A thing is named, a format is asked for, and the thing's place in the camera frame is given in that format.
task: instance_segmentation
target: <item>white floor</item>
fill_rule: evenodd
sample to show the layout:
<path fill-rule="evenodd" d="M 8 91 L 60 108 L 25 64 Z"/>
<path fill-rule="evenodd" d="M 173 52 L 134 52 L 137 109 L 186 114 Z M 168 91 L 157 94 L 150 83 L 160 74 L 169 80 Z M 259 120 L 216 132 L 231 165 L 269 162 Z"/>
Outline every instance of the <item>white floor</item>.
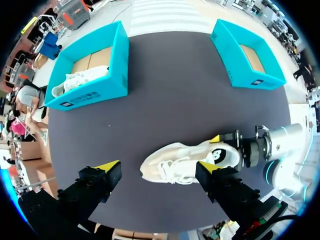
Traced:
<path fill-rule="evenodd" d="M 297 162 L 303 161 L 312 139 L 312 133 L 306 126 L 306 118 L 308 121 L 314 121 L 315 118 L 311 115 L 306 101 L 307 90 L 302 78 L 296 81 L 293 77 L 293 72 L 298 67 L 278 40 L 256 17 L 249 16 L 236 8 L 225 8 L 203 0 L 122 0 L 114 3 L 105 0 L 94 6 L 90 21 L 78 30 L 66 31 L 58 43 L 66 48 L 78 38 L 114 21 L 122 21 L 128 36 L 131 37 L 164 31 L 211 33 L 217 19 L 224 19 L 247 28 L 263 37 L 272 49 L 287 80 L 284 89 L 291 123 L 300 123 L 304 129 L 302 148 L 297 154 Z M 37 70 L 33 82 L 38 86 L 47 85 L 54 64 L 55 61 L 48 60 Z"/>

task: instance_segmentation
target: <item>label on bin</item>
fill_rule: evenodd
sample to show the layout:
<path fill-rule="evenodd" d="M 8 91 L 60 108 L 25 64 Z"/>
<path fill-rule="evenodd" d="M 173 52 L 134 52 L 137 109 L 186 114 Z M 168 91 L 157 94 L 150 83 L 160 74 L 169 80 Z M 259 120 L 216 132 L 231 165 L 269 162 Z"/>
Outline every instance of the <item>label on bin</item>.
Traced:
<path fill-rule="evenodd" d="M 61 106 L 64 106 L 64 107 L 71 107 L 71 106 L 73 106 L 72 103 L 67 102 L 67 101 L 64 101 L 63 103 L 60 103 L 60 105 L 61 105 Z"/>
<path fill-rule="evenodd" d="M 64 107 L 71 107 L 73 105 L 76 105 L 85 101 L 89 101 L 91 99 L 99 98 L 99 97 L 101 97 L 101 95 L 98 92 L 93 91 L 93 92 L 78 96 L 76 98 L 73 98 L 69 100 L 69 102 L 65 101 L 63 103 L 60 103 L 60 105 Z"/>
<path fill-rule="evenodd" d="M 251 83 L 251 85 L 259 85 L 259 84 L 262 84 L 264 81 L 263 80 L 255 80 L 253 83 Z"/>

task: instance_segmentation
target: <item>blue container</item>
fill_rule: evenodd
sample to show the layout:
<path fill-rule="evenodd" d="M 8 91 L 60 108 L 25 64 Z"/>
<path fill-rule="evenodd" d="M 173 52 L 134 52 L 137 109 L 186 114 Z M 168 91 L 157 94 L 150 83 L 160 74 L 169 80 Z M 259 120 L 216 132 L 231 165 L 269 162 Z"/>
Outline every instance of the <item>blue container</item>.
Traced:
<path fill-rule="evenodd" d="M 44 38 L 44 42 L 50 46 L 55 46 L 58 41 L 58 37 L 54 35 L 52 32 L 48 32 Z"/>
<path fill-rule="evenodd" d="M 273 90 L 286 83 L 272 50 L 266 41 L 255 33 L 218 19 L 210 38 L 222 59 L 233 87 Z M 240 45 L 255 51 L 265 73 L 252 68 Z"/>
<path fill-rule="evenodd" d="M 48 57 L 49 59 L 54 60 L 56 59 L 56 54 L 58 54 L 59 51 L 60 49 L 57 45 L 50 45 L 44 41 L 39 53 Z"/>
<path fill-rule="evenodd" d="M 108 75 L 78 86 L 55 98 L 52 88 L 66 80 L 78 60 L 112 47 Z M 46 107 L 68 111 L 97 102 L 128 95 L 129 39 L 121 23 L 117 21 L 81 37 L 60 52 L 49 79 Z"/>

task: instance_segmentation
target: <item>shoelace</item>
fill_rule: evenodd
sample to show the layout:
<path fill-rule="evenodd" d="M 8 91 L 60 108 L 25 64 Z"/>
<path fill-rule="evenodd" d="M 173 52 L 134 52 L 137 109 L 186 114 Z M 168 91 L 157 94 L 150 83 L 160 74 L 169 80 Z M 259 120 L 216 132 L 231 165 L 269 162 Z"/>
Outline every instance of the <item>shoelace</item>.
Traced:
<path fill-rule="evenodd" d="M 192 177 L 187 177 L 186 175 L 175 176 L 174 167 L 178 165 L 182 160 L 189 160 L 190 157 L 182 157 L 177 159 L 176 161 L 163 161 L 160 162 L 158 167 L 160 171 L 160 175 L 163 180 L 170 184 L 181 184 L 181 185 L 190 185 L 193 183 Z"/>

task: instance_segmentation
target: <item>table surface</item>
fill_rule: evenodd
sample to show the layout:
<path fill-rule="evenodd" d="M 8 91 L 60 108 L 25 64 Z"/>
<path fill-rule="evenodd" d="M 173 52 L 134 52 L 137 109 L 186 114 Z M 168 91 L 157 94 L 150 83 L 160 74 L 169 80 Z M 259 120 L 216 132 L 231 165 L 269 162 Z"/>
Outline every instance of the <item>table surface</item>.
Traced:
<path fill-rule="evenodd" d="M 172 233 L 227 219 L 199 184 L 143 180 L 139 168 L 157 149 L 174 142 L 197 145 L 239 129 L 255 136 L 255 125 L 290 124 L 284 88 L 233 88 L 210 36 L 161 32 L 130 38 L 129 95 L 63 112 L 51 109 L 49 140 L 60 188 L 86 166 L 121 161 L 122 179 L 90 220 L 119 229 Z M 264 162 L 240 172 L 266 195 Z"/>

